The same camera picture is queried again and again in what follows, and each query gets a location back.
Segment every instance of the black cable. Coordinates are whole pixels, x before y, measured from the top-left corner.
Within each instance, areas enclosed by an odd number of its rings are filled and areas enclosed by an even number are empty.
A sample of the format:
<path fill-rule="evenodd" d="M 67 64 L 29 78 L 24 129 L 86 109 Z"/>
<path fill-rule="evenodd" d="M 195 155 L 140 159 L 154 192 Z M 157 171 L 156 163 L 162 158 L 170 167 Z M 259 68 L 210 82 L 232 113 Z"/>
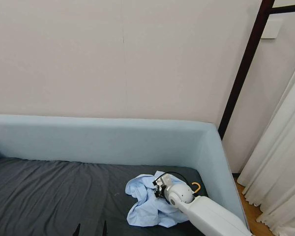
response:
<path fill-rule="evenodd" d="M 157 177 L 156 180 L 154 180 L 154 182 L 156 183 L 156 181 L 157 181 L 159 178 L 161 178 L 163 175 L 165 175 L 165 174 L 169 174 L 169 173 L 177 174 L 177 175 L 181 176 L 181 177 L 183 178 L 183 180 L 186 182 L 186 184 L 190 187 L 190 184 L 189 184 L 189 182 L 187 181 L 187 179 L 186 179 L 182 174 L 180 174 L 180 173 L 178 173 L 178 172 L 175 172 L 175 171 L 167 171 L 167 172 L 161 174 L 159 177 Z"/>

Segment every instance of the bed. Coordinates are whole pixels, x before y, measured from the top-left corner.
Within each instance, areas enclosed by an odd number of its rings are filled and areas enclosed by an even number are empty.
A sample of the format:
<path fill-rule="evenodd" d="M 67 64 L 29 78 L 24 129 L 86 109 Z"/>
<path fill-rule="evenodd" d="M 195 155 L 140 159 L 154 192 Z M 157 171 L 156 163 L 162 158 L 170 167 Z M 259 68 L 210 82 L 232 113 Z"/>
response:
<path fill-rule="evenodd" d="M 176 171 L 245 222 L 214 124 L 0 115 L 0 236 L 200 235 L 126 222 L 139 174 Z"/>

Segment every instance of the white wall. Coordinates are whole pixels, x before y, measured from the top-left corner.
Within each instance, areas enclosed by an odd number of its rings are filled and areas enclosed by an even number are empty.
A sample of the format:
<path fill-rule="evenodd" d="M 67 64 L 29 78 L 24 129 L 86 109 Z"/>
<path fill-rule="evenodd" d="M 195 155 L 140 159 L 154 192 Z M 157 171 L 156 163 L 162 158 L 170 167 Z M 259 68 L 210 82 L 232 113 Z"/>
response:
<path fill-rule="evenodd" d="M 295 4 L 277 0 L 275 6 Z M 233 173 L 242 170 L 295 70 L 295 13 L 284 19 L 275 40 L 262 39 L 225 133 L 223 146 Z"/>
<path fill-rule="evenodd" d="M 218 125 L 260 2 L 0 1 L 0 114 Z M 294 67 L 295 16 L 258 49 L 224 142 L 234 172 Z"/>

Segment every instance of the light blue upholstered headboard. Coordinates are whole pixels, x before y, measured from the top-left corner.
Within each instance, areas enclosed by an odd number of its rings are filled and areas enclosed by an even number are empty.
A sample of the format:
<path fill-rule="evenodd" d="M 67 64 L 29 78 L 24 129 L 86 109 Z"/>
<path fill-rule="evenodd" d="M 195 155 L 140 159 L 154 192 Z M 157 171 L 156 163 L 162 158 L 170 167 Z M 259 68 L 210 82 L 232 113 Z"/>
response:
<path fill-rule="evenodd" d="M 191 167 L 209 197 L 245 221 L 211 123 L 0 115 L 0 157 Z"/>

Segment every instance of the wooden floor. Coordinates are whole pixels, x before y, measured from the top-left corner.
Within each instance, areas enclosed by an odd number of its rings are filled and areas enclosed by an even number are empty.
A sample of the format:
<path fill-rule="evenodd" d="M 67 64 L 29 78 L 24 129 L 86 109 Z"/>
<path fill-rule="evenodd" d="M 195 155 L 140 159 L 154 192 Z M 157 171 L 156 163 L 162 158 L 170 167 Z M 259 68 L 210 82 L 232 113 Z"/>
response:
<path fill-rule="evenodd" d="M 244 186 L 241 186 L 239 183 L 237 183 L 236 179 L 235 179 L 235 183 L 240 195 L 242 206 L 246 213 L 246 217 L 247 217 L 251 232 L 255 236 L 273 236 L 274 234 L 272 234 L 272 232 L 269 230 L 269 228 L 265 224 L 256 222 L 256 219 L 258 218 L 258 216 L 262 214 L 262 212 L 260 211 L 259 207 L 256 207 L 254 205 L 249 205 L 248 202 L 246 202 L 245 197 L 242 194 L 242 191 L 244 190 Z"/>

